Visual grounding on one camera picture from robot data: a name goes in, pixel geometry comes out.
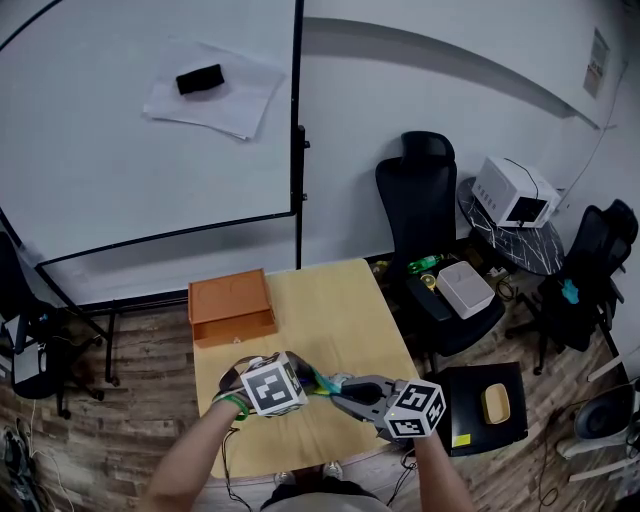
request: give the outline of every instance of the wooden table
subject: wooden table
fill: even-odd
[[[402,337],[364,260],[267,276],[278,333],[239,344],[194,345],[200,415],[218,391],[220,376],[238,359],[291,350],[324,375],[417,377]],[[227,443],[232,477],[291,471],[341,460],[386,444],[375,428],[334,407],[328,398],[282,417],[251,416],[234,423]],[[212,469],[223,477],[222,456]]]

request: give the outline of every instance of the yellow label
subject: yellow label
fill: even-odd
[[[457,448],[458,446],[467,446],[469,444],[471,444],[471,434],[463,434],[453,438],[454,448]]]

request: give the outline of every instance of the light gray shirt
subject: light gray shirt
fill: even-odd
[[[369,496],[314,492],[278,501],[263,512],[390,512],[382,502]]]

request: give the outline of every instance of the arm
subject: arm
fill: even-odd
[[[451,464],[438,433],[414,439],[423,512],[474,512],[467,486]]]
[[[164,456],[140,502],[140,512],[188,512],[207,483],[224,436],[240,412],[221,400]]]

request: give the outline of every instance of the black office chair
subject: black office chair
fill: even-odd
[[[513,338],[527,331],[540,333],[540,364],[534,369],[542,373],[548,339],[562,352],[571,347],[580,352],[589,348],[591,335],[599,325],[610,343],[616,304],[624,297],[611,279],[631,254],[631,246],[638,235],[638,220],[633,210],[616,199],[602,211],[589,206],[562,270],[544,280],[538,287],[542,297],[538,308],[526,295],[518,295],[533,315],[533,321],[505,331]],[[577,304],[571,304],[562,294],[565,280],[578,288]]]
[[[0,315],[5,324],[17,318],[14,336],[7,329],[5,334],[13,345],[11,386],[18,396],[42,399],[57,395],[58,416],[64,419],[71,417],[62,407],[66,381],[74,382],[96,400],[104,398],[103,391],[89,389],[71,371],[71,365],[85,350],[91,345],[100,346],[102,338],[90,338],[79,345],[71,343],[69,331],[64,328],[63,312],[33,295],[6,233],[0,233]],[[33,359],[25,363],[27,358],[35,357],[36,351],[35,366]],[[17,368],[25,365],[29,365],[32,376],[16,382]]]
[[[384,160],[376,168],[395,246],[385,280],[400,306],[398,326],[418,334],[418,349],[428,352],[431,369],[437,372],[436,353],[451,356],[466,350],[493,328],[505,309],[496,295],[485,309],[462,320],[437,291],[407,273],[412,261],[453,249],[457,168],[453,147],[443,135],[407,132],[402,143],[402,158]],[[433,274],[452,263],[438,264]]]

